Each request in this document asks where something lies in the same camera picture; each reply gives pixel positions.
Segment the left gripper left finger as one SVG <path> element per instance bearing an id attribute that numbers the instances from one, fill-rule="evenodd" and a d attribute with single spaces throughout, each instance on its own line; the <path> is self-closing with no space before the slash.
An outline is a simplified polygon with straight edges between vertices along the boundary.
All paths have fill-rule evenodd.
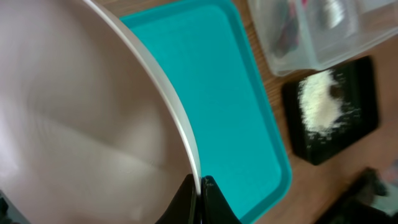
<path id="1" fill-rule="evenodd" d="M 155 224 L 195 224 L 197 191 L 192 174 L 188 174 L 164 214 Z"/>

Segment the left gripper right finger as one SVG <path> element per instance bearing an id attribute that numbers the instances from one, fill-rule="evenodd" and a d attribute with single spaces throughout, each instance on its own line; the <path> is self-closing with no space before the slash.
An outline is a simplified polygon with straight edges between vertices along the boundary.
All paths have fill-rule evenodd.
<path id="1" fill-rule="evenodd" d="M 203 224 L 241 224 L 212 176 L 202 178 L 201 222 Z"/>

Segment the large white plate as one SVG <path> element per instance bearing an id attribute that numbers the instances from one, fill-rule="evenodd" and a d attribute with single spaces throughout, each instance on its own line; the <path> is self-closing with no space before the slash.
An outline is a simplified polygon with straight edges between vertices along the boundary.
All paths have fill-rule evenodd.
<path id="1" fill-rule="evenodd" d="M 193 129 L 143 43 L 95 1 L 1 2 L 1 192 L 31 223 L 154 223 L 200 186 Z"/>

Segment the red snack wrapper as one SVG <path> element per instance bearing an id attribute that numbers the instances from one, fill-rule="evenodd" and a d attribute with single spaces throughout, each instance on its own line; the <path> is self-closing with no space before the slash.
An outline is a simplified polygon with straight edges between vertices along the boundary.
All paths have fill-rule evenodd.
<path id="1" fill-rule="evenodd" d="M 298 48 L 300 23 L 294 1 L 280 1 L 277 8 L 279 10 L 279 29 L 276 35 L 274 53 L 276 57 L 282 58 Z"/>

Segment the white tissue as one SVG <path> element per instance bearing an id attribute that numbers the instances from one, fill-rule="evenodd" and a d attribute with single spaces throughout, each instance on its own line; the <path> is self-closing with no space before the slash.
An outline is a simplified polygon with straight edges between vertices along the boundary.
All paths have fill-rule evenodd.
<path id="1" fill-rule="evenodd" d="M 345 18 L 345 8 L 340 0 L 323 0 L 323 22 L 326 28 L 332 29 Z"/>

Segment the rice pile with food scrap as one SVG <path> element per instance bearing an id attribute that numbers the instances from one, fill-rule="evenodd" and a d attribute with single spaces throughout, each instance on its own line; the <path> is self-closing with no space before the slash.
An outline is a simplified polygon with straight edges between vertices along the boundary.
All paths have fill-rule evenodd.
<path id="1" fill-rule="evenodd" d="M 342 89 L 346 78 L 336 70 L 324 70 L 298 83 L 298 107 L 310 139 L 319 136 L 331 139 L 340 128 L 348 127 L 348 116 L 357 116 L 360 109 L 343 96 L 333 96 L 333 90 Z"/>

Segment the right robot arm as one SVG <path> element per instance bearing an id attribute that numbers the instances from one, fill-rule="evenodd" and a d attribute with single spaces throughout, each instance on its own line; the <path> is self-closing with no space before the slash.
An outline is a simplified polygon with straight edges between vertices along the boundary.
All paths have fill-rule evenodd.
<path id="1" fill-rule="evenodd" d="M 315 224 L 392 224 L 397 213 L 389 215 L 372 204 L 377 197 L 389 196 L 376 169 L 367 168 L 326 210 Z"/>

